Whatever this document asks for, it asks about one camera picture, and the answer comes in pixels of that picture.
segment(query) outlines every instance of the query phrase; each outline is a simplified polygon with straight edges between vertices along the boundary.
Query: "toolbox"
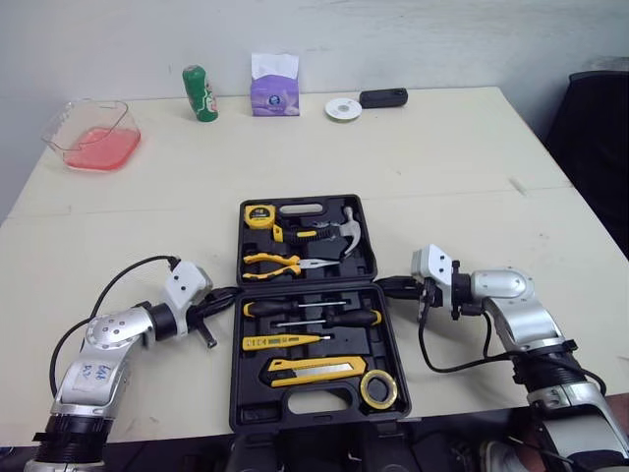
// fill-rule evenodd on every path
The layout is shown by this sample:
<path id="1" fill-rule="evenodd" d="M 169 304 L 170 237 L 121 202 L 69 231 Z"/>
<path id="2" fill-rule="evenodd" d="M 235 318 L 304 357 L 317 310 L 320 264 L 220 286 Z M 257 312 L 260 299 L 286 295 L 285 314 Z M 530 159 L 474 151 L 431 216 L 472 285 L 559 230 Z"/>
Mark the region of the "toolbox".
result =
<path id="1" fill-rule="evenodd" d="M 259 199 L 240 205 L 229 422 L 235 433 L 394 421 L 411 400 L 361 200 Z M 345 409 L 298 413 L 325 390 Z"/>

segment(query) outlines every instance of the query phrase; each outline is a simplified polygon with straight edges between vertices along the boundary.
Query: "box cutter blade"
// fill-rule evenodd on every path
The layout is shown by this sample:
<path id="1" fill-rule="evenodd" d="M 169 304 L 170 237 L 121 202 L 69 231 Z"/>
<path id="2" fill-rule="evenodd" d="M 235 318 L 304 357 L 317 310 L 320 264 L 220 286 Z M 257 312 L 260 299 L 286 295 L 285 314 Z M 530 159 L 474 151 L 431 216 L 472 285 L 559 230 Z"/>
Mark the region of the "box cutter blade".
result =
<path id="1" fill-rule="evenodd" d="M 289 386 L 361 376 L 367 364 L 361 356 L 317 359 L 271 359 L 262 371 L 262 381 L 270 386 Z"/>

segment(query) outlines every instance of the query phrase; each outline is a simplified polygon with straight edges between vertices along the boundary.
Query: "clear glass container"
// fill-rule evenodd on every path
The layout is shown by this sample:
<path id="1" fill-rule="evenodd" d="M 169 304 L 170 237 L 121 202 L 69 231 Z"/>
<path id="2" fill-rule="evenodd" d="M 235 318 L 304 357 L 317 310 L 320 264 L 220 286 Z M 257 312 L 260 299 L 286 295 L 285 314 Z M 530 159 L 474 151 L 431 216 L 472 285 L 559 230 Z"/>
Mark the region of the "clear glass container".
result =
<path id="1" fill-rule="evenodd" d="M 82 100 L 67 103 L 41 136 L 68 165 L 114 170 L 140 142 L 140 130 L 123 101 Z"/>

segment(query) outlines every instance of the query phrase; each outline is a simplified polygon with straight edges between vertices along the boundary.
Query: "white tape roll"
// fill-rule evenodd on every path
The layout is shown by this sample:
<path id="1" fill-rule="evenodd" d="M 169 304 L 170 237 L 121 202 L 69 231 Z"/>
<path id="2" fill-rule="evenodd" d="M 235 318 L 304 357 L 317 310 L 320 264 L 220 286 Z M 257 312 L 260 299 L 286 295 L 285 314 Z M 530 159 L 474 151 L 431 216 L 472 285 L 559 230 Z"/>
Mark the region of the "white tape roll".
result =
<path id="1" fill-rule="evenodd" d="M 334 98 L 325 104 L 325 113 L 335 121 L 351 121 L 361 116 L 363 107 L 351 98 Z"/>

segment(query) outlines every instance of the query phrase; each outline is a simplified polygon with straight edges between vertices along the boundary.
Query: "red liquid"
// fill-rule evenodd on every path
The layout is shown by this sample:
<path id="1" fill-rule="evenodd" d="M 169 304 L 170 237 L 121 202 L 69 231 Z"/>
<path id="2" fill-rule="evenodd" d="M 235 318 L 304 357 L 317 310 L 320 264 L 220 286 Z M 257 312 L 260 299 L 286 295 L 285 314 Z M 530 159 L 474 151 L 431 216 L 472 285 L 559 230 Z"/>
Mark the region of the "red liquid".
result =
<path id="1" fill-rule="evenodd" d="M 140 131 L 91 128 L 64 154 L 64 162 L 79 169 L 113 170 L 127 162 L 140 141 Z"/>

